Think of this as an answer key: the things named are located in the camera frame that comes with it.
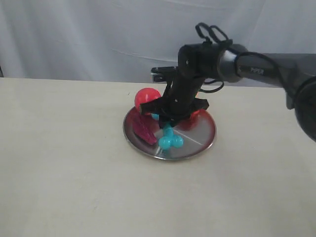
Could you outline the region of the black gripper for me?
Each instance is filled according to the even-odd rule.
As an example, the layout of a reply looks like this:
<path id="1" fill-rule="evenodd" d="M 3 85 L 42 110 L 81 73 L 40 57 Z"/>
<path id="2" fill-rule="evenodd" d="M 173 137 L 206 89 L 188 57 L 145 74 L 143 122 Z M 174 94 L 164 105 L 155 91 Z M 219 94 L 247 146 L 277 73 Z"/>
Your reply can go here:
<path id="1" fill-rule="evenodd" d="M 172 127 L 172 123 L 186 120 L 197 110 L 206 110 L 209 103 L 205 99 L 198 99 L 196 95 L 205 77 L 185 77 L 179 70 L 173 81 L 166 82 L 163 95 L 151 102 L 140 105 L 140 114 L 158 114 L 159 127 L 165 129 Z"/>

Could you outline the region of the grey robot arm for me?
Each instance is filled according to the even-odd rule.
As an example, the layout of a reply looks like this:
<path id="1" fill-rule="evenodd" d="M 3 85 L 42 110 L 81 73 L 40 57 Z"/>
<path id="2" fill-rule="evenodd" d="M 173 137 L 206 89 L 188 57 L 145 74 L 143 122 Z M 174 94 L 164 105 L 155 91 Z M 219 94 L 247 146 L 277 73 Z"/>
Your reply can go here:
<path id="1" fill-rule="evenodd" d="M 209 103 L 197 93 L 206 83 L 235 83 L 242 78 L 282 88 L 286 107 L 295 111 L 301 129 L 316 137 L 316 57 L 313 54 L 261 54 L 230 41 L 188 44 L 178 52 L 176 67 L 153 68 L 164 94 L 139 106 L 140 113 L 159 115 L 159 124 L 172 126 Z"/>

